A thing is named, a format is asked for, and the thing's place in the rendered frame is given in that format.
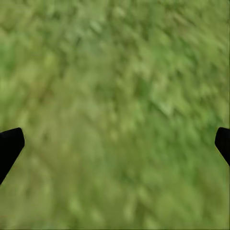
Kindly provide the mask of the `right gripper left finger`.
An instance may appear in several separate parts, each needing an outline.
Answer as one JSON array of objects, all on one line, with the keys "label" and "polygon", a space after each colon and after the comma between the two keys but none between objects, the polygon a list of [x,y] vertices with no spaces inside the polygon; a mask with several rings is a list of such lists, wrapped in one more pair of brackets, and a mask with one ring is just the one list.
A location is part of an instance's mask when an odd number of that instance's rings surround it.
[{"label": "right gripper left finger", "polygon": [[20,127],[0,133],[0,185],[25,146]]}]

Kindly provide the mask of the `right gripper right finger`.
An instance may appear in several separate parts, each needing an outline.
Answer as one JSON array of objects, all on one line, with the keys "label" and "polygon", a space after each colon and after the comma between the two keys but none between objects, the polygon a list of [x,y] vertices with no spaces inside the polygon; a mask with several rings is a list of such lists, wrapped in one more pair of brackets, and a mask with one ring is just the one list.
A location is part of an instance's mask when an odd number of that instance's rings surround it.
[{"label": "right gripper right finger", "polygon": [[218,128],[215,145],[230,166],[230,129]]}]

